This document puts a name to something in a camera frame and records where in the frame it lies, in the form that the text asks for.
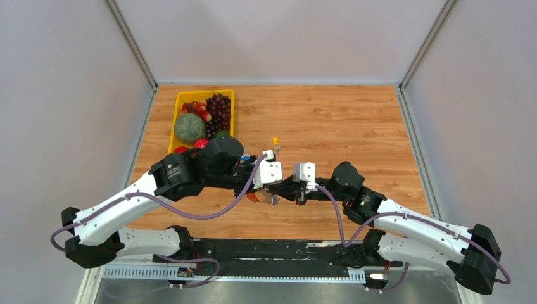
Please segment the red handled key organizer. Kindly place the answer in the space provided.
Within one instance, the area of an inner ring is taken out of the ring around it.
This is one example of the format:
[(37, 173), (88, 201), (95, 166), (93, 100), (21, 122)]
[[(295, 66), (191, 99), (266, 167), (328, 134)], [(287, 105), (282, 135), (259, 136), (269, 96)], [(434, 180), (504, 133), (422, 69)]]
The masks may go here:
[(266, 189), (246, 194), (246, 198), (255, 203), (267, 203), (275, 206), (279, 203), (279, 197), (276, 194), (268, 193)]

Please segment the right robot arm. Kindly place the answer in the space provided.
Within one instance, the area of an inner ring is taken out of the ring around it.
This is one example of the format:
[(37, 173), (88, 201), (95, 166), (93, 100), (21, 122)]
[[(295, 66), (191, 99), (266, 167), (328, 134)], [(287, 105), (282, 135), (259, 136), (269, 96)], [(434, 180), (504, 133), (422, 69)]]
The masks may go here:
[(491, 229), (455, 225), (404, 207), (366, 187), (364, 176), (348, 161), (335, 167), (330, 178), (316, 176), (315, 164), (298, 163), (293, 175), (267, 186), (267, 191), (303, 205), (308, 200), (342, 204), (337, 212), (358, 224), (356, 238), (367, 226), (362, 256), (369, 264), (381, 260), (411, 263), (454, 276), (463, 287), (490, 295), (496, 283), (510, 284), (500, 264), (501, 249)]

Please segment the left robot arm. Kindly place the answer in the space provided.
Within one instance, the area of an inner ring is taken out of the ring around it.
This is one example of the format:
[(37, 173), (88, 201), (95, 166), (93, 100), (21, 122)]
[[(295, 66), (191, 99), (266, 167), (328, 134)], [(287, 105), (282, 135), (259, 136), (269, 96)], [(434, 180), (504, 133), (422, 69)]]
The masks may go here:
[[(129, 229), (126, 225), (162, 206), (189, 219), (208, 220), (229, 211), (246, 194), (263, 187), (258, 180), (269, 168), (273, 151), (242, 161), (243, 145), (233, 137), (208, 141), (204, 148), (170, 153), (156, 162), (129, 187), (86, 210), (62, 212), (63, 229), (72, 237), (65, 241), (65, 256), (89, 269), (129, 255), (161, 255), (188, 261), (194, 246), (186, 227), (165, 230)], [(199, 195), (206, 187), (234, 191), (235, 200), (211, 215), (193, 215), (172, 206), (183, 198)]]

